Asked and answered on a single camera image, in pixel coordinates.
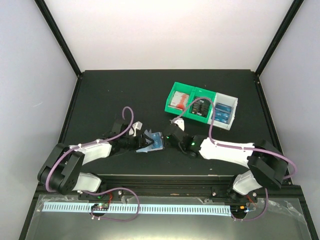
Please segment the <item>black leather card holder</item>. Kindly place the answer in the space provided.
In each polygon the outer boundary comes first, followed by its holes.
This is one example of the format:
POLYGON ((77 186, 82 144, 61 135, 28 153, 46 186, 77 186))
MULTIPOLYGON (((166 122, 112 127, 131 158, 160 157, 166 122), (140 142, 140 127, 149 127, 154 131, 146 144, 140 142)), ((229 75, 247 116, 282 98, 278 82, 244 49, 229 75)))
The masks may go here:
POLYGON ((151 132, 151 130, 145 130, 143 134, 145 135, 146 146, 137 149, 137 153, 160 151, 165 148, 164 138, 161 132, 151 132))

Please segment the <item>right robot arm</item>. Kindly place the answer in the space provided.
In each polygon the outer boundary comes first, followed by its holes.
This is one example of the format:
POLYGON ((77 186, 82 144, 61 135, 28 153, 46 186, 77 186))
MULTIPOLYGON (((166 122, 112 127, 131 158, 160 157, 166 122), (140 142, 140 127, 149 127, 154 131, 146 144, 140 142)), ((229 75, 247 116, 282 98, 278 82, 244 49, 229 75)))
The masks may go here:
POLYGON ((282 187, 288 163, 265 140, 261 144, 219 141, 204 135, 189 135, 176 123, 164 130, 164 139, 189 157, 223 161, 247 169, 233 176, 221 196, 223 199, 239 203, 244 196, 258 189, 275 191, 282 187))

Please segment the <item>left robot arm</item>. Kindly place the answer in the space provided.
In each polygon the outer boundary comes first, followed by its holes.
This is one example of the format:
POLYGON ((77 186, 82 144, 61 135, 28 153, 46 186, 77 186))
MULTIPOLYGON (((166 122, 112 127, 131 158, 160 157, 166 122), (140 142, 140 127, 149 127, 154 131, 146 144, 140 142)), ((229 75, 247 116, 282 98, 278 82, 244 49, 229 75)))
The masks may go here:
POLYGON ((117 120, 105 139, 78 144, 58 143, 37 174, 37 180, 48 192, 67 195, 71 192, 89 192, 95 199, 103 199, 106 185, 94 173, 84 173, 82 166, 98 159, 115 156, 120 150, 147 153, 163 149, 160 132, 141 131, 142 123, 129 125, 117 120))

